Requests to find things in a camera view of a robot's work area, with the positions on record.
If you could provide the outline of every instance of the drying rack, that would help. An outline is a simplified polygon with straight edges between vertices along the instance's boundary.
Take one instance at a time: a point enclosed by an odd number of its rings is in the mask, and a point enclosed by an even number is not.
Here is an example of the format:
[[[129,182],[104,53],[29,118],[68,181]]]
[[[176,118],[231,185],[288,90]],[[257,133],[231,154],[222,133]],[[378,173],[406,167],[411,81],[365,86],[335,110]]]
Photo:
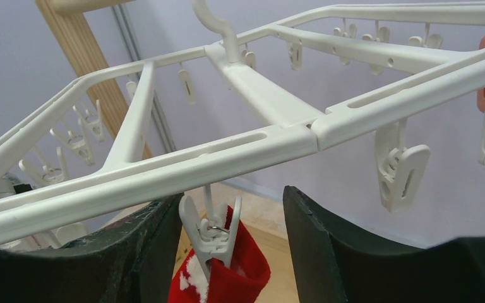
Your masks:
[[[441,36],[430,33],[432,23],[485,26],[485,2],[333,5],[239,35],[228,22],[211,13],[205,0],[193,0],[193,9],[202,24],[221,34],[223,41],[81,76],[0,137],[1,178],[89,88],[141,72],[138,84],[128,83],[133,99],[103,167],[91,175],[66,180],[65,175],[57,174],[64,167],[60,170],[46,162],[45,173],[40,176],[50,186],[0,199],[0,244],[312,155],[372,131],[376,131],[382,203],[390,211],[399,211],[413,202],[430,154],[424,145],[404,146],[406,119],[485,87],[485,49],[441,50]],[[330,30],[330,35],[295,28],[322,18],[340,18],[344,27],[333,33]],[[373,20],[374,33],[356,39],[355,20]],[[381,27],[381,21],[424,23],[426,30],[410,38],[409,45],[391,44],[390,29]],[[241,53],[241,45],[267,36],[288,43],[293,69],[301,67],[306,47],[336,55],[343,64],[350,60],[368,63],[373,74],[391,68],[412,76],[322,112],[254,70],[253,52]],[[155,71],[202,57],[209,58],[227,86],[268,126],[141,160]],[[194,102],[189,73],[182,70],[179,76],[189,102]],[[86,132],[100,136],[96,127],[102,121],[100,115],[97,120],[88,119],[95,116],[91,112],[86,117],[81,115],[82,141],[72,142],[80,136],[71,133],[67,142],[60,138],[65,148],[87,161],[90,154]],[[485,165],[485,119],[482,127],[480,162]]]

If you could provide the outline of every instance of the hanger hook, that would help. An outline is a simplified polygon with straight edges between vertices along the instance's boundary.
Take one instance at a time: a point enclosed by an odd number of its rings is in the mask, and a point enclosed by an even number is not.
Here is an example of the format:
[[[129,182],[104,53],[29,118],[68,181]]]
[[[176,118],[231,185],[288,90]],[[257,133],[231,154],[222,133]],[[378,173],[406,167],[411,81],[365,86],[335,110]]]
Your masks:
[[[241,61],[237,35],[233,26],[228,21],[216,17],[207,6],[205,0],[193,0],[193,10],[203,26],[212,32],[221,34],[228,61],[230,63]]]

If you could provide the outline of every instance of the white wall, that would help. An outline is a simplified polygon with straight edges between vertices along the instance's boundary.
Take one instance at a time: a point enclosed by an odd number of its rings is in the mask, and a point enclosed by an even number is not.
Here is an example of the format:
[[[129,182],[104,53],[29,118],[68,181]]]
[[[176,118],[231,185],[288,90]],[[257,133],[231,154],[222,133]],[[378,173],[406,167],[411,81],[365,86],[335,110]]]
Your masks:
[[[349,1],[366,3],[371,0]],[[237,32],[336,2],[324,0],[209,1],[211,9],[233,23]],[[220,39],[194,16],[191,1],[139,0],[127,4],[145,56],[157,56]],[[374,32],[374,23],[357,21],[360,38]],[[405,44],[423,36],[424,25],[382,23],[391,40]],[[302,29],[331,33],[340,20],[321,20]],[[433,25],[443,35],[443,48],[477,49],[485,28]],[[320,110],[397,81],[405,74],[386,70],[375,77],[367,64],[342,66],[338,58],[304,49],[304,67],[290,70],[286,44],[267,38],[249,45],[258,58],[258,71]],[[196,105],[184,99],[177,79],[179,66],[160,69],[157,93],[179,149],[262,127],[244,102],[227,90],[207,59],[184,64],[199,96]],[[281,197],[285,185],[299,187],[323,206],[367,229],[419,245],[458,235],[485,235],[485,168],[477,163],[482,114],[473,94],[409,119],[407,144],[432,148],[415,205],[390,214],[380,205],[371,134],[317,155],[244,176]]]
[[[109,65],[129,62],[111,10],[101,9],[86,16]],[[75,78],[34,1],[0,0],[0,136]],[[77,126],[73,111],[68,112],[66,119],[72,126]],[[112,145],[110,135],[104,143],[97,143],[92,137],[90,142],[97,160],[93,167],[83,165],[71,152],[64,151],[72,177],[91,174],[101,168]],[[148,142],[153,143],[150,145],[154,154],[162,153],[153,128]],[[49,135],[38,144],[55,165],[58,164],[57,146],[57,141]],[[32,155],[28,158],[38,165]],[[17,166],[11,171],[24,180],[30,180]],[[106,218],[90,220],[90,228],[97,228]]]

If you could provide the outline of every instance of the white fur trim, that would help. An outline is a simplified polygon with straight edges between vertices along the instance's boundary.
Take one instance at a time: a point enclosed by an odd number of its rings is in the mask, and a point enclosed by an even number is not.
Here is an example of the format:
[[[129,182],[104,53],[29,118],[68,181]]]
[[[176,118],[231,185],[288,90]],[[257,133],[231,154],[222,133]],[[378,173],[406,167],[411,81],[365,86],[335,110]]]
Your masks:
[[[187,281],[183,273],[181,273],[181,276],[179,276],[179,289],[186,290],[187,287],[189,287],[189,282]]]
[[[207,279],[196,255],[192,256],[187,262],[187,273],[189,273],[188,283],[196,287],[196,293],[200,295],[200,303],[205,303],[207,301],[209,283],[207,283]]]
[[[224,227],[227,220],[227,204],[221,203],[214,208],[214,212],[222,219],[222,227]]]

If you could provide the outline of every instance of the white plastic hanger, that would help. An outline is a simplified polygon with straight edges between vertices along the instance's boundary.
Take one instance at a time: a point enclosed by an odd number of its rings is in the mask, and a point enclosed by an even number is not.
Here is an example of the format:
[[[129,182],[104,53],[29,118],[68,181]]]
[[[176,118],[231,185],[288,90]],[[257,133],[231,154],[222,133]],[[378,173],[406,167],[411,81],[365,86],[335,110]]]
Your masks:
[[[134,141],[128,140],[132,144],[114,145],[111,149],[111,153],[125,157],[107,158],[107,169],[102,174],[91,174],[73,182],[63,182],[0,199],[0,244],[138,205],[147,199],[179,193],[312,155],[485,87],[485,49],[460,52],[430,49],[430,44],[425,41],[423,47],[411,47],[344,38],[344,31],[349,36],[356,29],[350,26],[352,30],[350,33],[347,31],[346,18],[389,21],[393,24],[407,22],[485,26],[485,1],[333,5],[303,12],[238,36],[227,22],[212,15],[204,0],[193,1],[193,8],[200,21],[207,28],[220,33],[223,41],[82,76],[0,138],[1,178],[92,85],[142,72],[143,77],[138,83],[135,96],[141,102],[133,102],[129,106],[128,115],[122,124],[124,131],[121,129],[116,138],[132,138]],[[343,19],[344,31],[340,29],[341,37],[296,29],[299,25],[322,18]],[[239,45],[264,37],[301,44],[305,48],[334,54],[348,61],[379,65],[415,75],[335,104],[323,113],[262,74],[237,64],[241,62]],[[154,69],[202,57],[208,58],[227,86],[267,126],[152,159],[127,161],[134,157],[127,157],[128,154],[139,155],[143,151],[142,134],[148,125],[144,121],[150,115],[149,110],[143,109],[147,109],[146,104],[153,99]],[[410,178],[408,181],[411,170],[405,166],[408,162],[402,161],[409,158],[411,153],[415,154],[415,148],[404,151],[398,148],[396,139],[391,142],[383,152],[377,152],[377,159],[379,163],[388,161],[392,165],[397,162],[394,177],[393,172],[387,170],[379,170],[379,174],[389,177],[390,182],[385,184],[390,192],[393,191],[395,195],[411,194],[411,187],[401,192],[398,181],[402,180],[403,185],[411,186],[411,182],[416,179]],[[397,153],[402,152],[398,160],[389,157],[395,148]],[[198,158],[198,155],[205,152],[209,156]],[[122,158],[127,162],[120,163]],[[399,174],[403,170],[407,172],[406,177]]]
[[[40,160],[42,171],[25,159],[20,160],[19,166],[20,169],[28,174],[39,186],[45,187],[69,180],[68,166],[60,146],[57,147],[60,168],[53,167],[36,146],[32,147],[32,151],[36,154],[38,160]]]
[[[105,141],[105,133],[103,132],[103,115],[101,114],[101,103],[99,100],[95,101],[95,107],[97,109],[97,113],[93,114],[90,112],[88,107],[81,102],[86,115],[83,115],[81,111],[77,108],[77,105],[73,106],[73,111],[77,113],[79,118],[83,121],[83,125],[88,127],[92,134],[95,136],[98,142]]]
[[[207,218],[200,219],[191,196],[185,196],[179,203],[179,216],[201,268],[209,281],[211,277],[209,261],[211,259],[220,260],[228,268],[231,265],[241,217],[242,197],[236,198],[229,229],[225,229],[225,218],[222,219],[213,212],[210,185],[205,186],[205,193]]]
[[[87,132],[85,131],[85,122],[83,122],[83,119],[81,117],[78,119],[81,135],[76,134],[64,119],[61,119],[60,122],[66,130],[68,130],[68,137],[66,138],[65,135],[61,134],[55,128],[52,128],[49,131],[51,135],[81,158],[88,166],[94,165],[95,158],[92,149],[90,148],[90,143],[88,142]]]
[[[405,129],[406,118],[377,129],[374,136],[380,198],[392,213],[412,205],[430,157],[426,145],[404,147]]]

